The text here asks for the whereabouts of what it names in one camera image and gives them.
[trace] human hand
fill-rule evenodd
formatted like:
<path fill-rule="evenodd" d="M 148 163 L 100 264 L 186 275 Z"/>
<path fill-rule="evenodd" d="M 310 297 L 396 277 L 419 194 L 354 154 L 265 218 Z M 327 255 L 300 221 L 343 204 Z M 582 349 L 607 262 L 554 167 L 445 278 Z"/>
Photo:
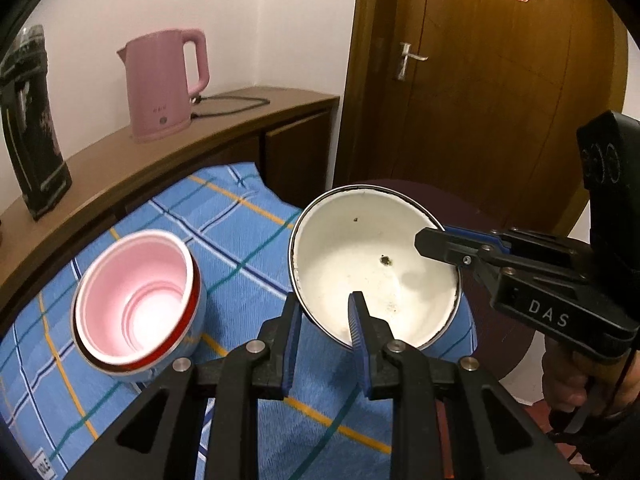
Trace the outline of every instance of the human hand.
<path fill-rule="evenodd" d="M 626 356 L 615 364 L 596 363 L 578 352 L 571 352 L 548 336 L 545 337 L 542 357 L 542 392 L 553 410 L 570 413 L 587 400 L 585 386 L 589 377 L 604 386 L 603 399 L 596 404 L 592 415 L 600 415 L 613 393 L 614 386 L 625 364 Z M 634 402 L 640 393 L 640 360 L 638 353 L 616 394 L 609 413 L 620 412 Z"/>

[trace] round table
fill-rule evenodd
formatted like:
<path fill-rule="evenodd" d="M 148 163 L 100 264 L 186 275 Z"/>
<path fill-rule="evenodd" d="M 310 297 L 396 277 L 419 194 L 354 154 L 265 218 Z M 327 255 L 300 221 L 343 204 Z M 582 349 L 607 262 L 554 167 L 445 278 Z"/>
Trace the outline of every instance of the round table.
<path fill-rule="evenodd" d="M 407 195 L 446 226 L 483 232 L 500 228 L 497 221 L 479 209 L 428 184 L 391 179 L 367 180 L 364 184 L 388 187 Z M 500 380 L 522 360 L 531 346 L 535 330 L 492 309 L 488 291 L 476 282 L 469 270 L 462 270 L 462 289 L 476 322 L 478 348 L 474 357 Z"/>

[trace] black bottle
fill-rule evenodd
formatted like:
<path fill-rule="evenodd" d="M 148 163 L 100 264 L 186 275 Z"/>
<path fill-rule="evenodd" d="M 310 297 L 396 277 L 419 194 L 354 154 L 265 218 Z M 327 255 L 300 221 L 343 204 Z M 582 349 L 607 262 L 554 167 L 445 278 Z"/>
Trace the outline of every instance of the black bottle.
<path fill-rule="evenodd" d="M 41 25 L 21 30 L 0 65 L 0 111 L 22 197 L 37 220 L 71 186 L 51 119 Z"/>

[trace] silver bolt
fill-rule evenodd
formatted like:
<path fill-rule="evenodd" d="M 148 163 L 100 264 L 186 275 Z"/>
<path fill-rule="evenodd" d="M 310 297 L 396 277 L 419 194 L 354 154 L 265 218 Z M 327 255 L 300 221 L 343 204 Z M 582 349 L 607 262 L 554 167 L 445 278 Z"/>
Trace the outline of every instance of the silver bolt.
<path fill-rule="evenodd" d="M 174 370 L 176 372 L 186 372 L 189 368 L 191 368 L 191 361 L 187 357 L 178 357 L 174 361 Z"/>
<path fill-rule="evenodd" d="M 404 341 L 400 341 L 399 339 L 393 339 L 393 341 L 389 341 L 386 344 L 386 347 L 389 348 L 394 354 L 399 354 L 400 352 L 404 352 L 406 349 L 406 343 Z"/>
<path fill-rule="evenodd" d="M 474 372 L 480 367 L 478 359 L 475 357 L 463 357 L 460 359 L 460 366 L 462 366 L 467 372 Z"/>
<path fill-rule="evenodd" d="M 266 345 L 259 339 L 254 339 L 246 344 L 246 350 L 251 354 L 259 354 L 265 349 Z"/>

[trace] kettle handle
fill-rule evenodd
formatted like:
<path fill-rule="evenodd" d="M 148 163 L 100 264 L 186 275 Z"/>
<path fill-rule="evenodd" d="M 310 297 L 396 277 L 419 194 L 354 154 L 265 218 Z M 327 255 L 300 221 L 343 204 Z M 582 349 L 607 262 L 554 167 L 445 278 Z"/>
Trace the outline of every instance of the kettle handle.
<path fill-rule="evenodd" d="M 189 97 L 196 97 L 209 84 L 209 59 L 207 59 L 207 40 L 204 32 L 199 28 L 188 28 L 182 31 L 182 44 L 193 41 L 196 46 L 196 61 L 198 63 L 198 83 L 188 90 Z"/>

